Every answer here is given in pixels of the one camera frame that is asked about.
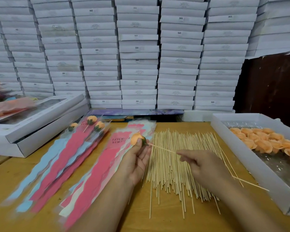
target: hand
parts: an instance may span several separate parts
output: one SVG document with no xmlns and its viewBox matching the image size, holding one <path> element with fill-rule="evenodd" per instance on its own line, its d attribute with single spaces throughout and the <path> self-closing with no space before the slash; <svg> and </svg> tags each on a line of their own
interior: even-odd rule
<svg viewBox="0 0 290 232">
<path fill-rule="evenodd" d="M 223 161 L 212 151 L 178 150 L 181 161 L 186 161 L 195 180 L 219 198 L 230 192 L 238 184 L 233 179 Z"/>
<path fill-rule="evenodd" d="M 122 158 L 117 172 L 127 177 L 135 186 L 143 177 L 151 154 L 151 146 L 143 146 L 139 138 L 136 145 L 130 148 Z"/>
</svg>

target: forearm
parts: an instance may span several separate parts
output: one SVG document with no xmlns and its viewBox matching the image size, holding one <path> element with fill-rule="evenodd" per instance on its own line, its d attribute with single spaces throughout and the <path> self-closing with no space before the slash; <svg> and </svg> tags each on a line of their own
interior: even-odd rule
<svg viewBox="0 0 290 232">
<path fill-rule="evenodd" d="M 283 232 L 256 203 L 247 195 L 243 189 L 229 188 L 228 194 L 222 196 L 224 203 L 230 208 L 242 227 L 247 232 Z"/>
<path fill-rule="evenodd" d="M 133 191 L 133 184 L 116 172 L 90 208 L 69 232 L 116 231 L 122 213 Z"/>
</svg>

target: open white box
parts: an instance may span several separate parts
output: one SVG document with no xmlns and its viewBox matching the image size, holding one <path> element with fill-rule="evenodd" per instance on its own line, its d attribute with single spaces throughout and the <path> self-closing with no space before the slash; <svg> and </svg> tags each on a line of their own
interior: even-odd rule
<svg viewBox="0 0 290 232">
<path fill-rule="evenodd" d="M 89 111 L 86 99 L 55 117 L 50 123 L 14 143 L 0 143 L 0 155 L 26 158 Z"/>
<path fill-rule="evenodd" d="M 0 117 L 0 143 L 9 144 L 23 138 L 24 136 L 35 132 L 37 129 L 53 122 L 58 116 L 62 115 L 71 107 L 77 105 L 84 99 L 82 94 L 77 96 L 54 96 L 38 101 L 37 106 L 40 110 L 35 112 L 23 111 L 27 115 L 19 121 L 19 113 Z"/>
<path fill-rule="evenodd" d="M 254 152 L 224 125 L 225 122 L 242 122 L 246 126 L 271 128 L 290 140 L 290 128 L 279 120 L 259 113 L 213 114 L 211 126 L 252 174 L 260 186 L 269 190 L 283 214 L 290 215 L 290 187 L 276 175 Z"/>
</svg>

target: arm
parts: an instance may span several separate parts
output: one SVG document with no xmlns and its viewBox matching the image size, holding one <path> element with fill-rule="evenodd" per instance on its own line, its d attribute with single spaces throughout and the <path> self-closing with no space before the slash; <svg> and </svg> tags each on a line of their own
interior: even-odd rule
<svg viewBox="0 0 290 232">
<path fill-rule="evenodd" d="M 69 232 L 116 231 L 132 191 L 144 174 L 150 153 L 151 147 L 142 147 L 142 141 L 138 139 L 100 195 Z"/>
<path fill-rule="evenodd" d="M 247 232 L 284 232 L 235 181 L 223 161 L 212 151 L 180 150 L 181 161 L 190 165 L 193 177 L 230 208 Z"/>
</svg>

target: purple object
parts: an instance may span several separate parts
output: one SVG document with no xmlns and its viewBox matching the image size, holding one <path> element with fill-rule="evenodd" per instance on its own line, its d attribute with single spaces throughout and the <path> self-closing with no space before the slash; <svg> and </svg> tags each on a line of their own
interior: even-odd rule
<svg viewBox="0 0 290 232">
<path fill-rule="evenodd" d="M 141 115 L 175 115 L 183 114 L 183 110 L 124 110 L 124 109 L 93 109 L 88 115 L 105 116 L 141 116 Z"/>
</svg>

